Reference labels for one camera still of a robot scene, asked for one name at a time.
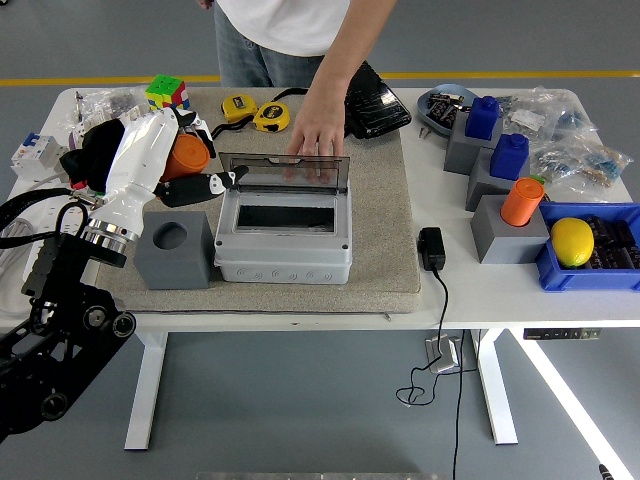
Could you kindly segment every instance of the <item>table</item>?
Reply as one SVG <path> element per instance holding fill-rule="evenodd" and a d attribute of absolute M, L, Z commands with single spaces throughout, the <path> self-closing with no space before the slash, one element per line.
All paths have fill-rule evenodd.
<path fill-rule="evenodd" d="M 414 120 L 401 129 L 407 181 L 411 198 L 413 231 L 437 226 L 442 230 L 447 260 L 441 273 L 450 291 L 443 329 L 478 330 L 473 335 L 478 367 L 496 444 L 517 443 L 507 394 L 502 381 L 495 340 L 505 329 L 513 333 L 534 327 L 638 327 L 640 295 L 630 291 L 582 291 L 545 293 L 538 283 L 535 264 L 481 265 L 471 233 L 472 213 L 465 211 L 468 177 L 442 169 L 446 139 L 435 134 L 419 138 L 416 101 L 428 89 L 395 89 Z M 505 95 L 511 90 L 472 89 L 480 96 Z M 73 111 L 76 89 L 62 92 L 41 129 L 61 144 L 67 132 L 61 126 L 66 112 Z M 18 181 L 12 194 L 26 186 Z M 631 201 L 622 182 L 611 191 L 611 200 Z M 89 265 L 84 281 L 95 280 L 97 269 Z M 402 330 L 433 329 L 442 309 L 440 284 L 430 272 L 421 272 L 419 307 L 406 314 L 262 314 L 220 313 L 190 315 L 137 314 L 137 336 L 145 350 L 131 414 L 125 449 L 148 447 L 168 334 L 171 332 L 310 331 L 310 330 Z M 5 297 L 19 295 L 20 282 Z M 0 330 L 17 320 L 0 319 Z"/>

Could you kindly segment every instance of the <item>electrical junction box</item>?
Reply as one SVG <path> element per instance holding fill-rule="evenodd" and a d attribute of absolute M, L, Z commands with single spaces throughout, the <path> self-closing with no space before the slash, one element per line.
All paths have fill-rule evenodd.
<path fill-rule="evenodd" d="M 60 157 L 68 151 L 51 136 L 30 133 L 11 157 L 11 168 L 25 180 L 40 182 L 63 172 Z"/>
<path fill-rule="evenodd" d="M 345 284 L 352 263 L 349 159 L 221 153 L 247 166 L 225 193 L 214 265 L 229 282 Z"/>

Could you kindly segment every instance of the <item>gray cube block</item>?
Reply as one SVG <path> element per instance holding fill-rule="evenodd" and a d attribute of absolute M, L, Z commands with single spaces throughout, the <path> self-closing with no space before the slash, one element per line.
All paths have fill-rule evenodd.
<path fill-rule="evenodd" d="M 447 143 L 447 152 L 444 157 L 444 170 L 446 172 L 462 173 L 469 175 L 473 169 L 478 152 L 481 148 L 495 149 L 502 135 L 502 121 L 498 120 L 493 127 L 491 140 L 467 137 L 464 134 L 468 112 L 458 112 L 451 129 L 451 135 Z"/>
<path fill-rule="evenodd" d="M 483 195 L 507 195 L 513 184 L 513 180 L 492 177 L 489 171 L 491 165 L 491 155 L 494 150 L 481 148 L 478 152 L 471 174 L 469 175 L 469 185 L 467 187 L 467 203 L 465 210 L 475 212 Z"/>
<path fill-rule="evenodd" d="M 500 209 L 507 195 L 488 195 L 480 199 L 471 219 L 480 263 L 533 263 L 549 239 L 549 231 L 540 209 L 523 227 L 512 227 L 502 220 Z"/>
<path fill-rule="evenodd" d="M 149 290 L 209 288 L 213 249 L 204 212 L 146 212 L 133 264 Z"/>

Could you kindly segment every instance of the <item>hand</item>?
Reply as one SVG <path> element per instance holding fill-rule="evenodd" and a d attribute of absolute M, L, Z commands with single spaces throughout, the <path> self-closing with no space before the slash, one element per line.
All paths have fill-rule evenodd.
<path fill-rule="evenodd" d="M 196 0 L 196 2 L 203 10 L 209 10 L 213 6 L 213 0 Z"/>
<path fill-rule="evenodd" d="M 296 116 L 287 155 L 342 156 L 344 155 L 344 94 L 335 89 L 311 86 L 302 107 Z M 291 180 L 294 169 L 285 171 L 285 180 Z M 328 183 L 330 174 L 307 169 L 307 180 L 311 183 Z"/>

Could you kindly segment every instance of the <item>black pouch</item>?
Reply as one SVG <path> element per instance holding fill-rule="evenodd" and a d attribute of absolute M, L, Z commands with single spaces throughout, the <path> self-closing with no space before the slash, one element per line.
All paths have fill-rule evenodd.
<path fill-rule="evenodd" d="M 345 137 L 379 137 L 411 122 L 409 111 L 367 62 L 353 76 L 344 103 Z"/>

